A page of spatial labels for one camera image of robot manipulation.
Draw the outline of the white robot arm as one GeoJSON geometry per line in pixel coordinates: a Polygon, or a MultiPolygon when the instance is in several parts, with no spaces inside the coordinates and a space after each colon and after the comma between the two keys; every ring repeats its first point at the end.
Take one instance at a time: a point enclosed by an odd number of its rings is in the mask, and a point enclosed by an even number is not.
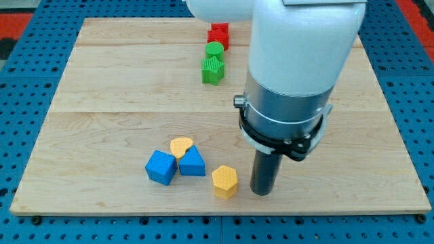
{"type": "Polygon", "coordinates": [[[365,1],[186,0],[205,22],[250,21],[248,72],[234,105],[245,139],[303,160],[319,143],[328,98],[353,46],[365,1]]]}

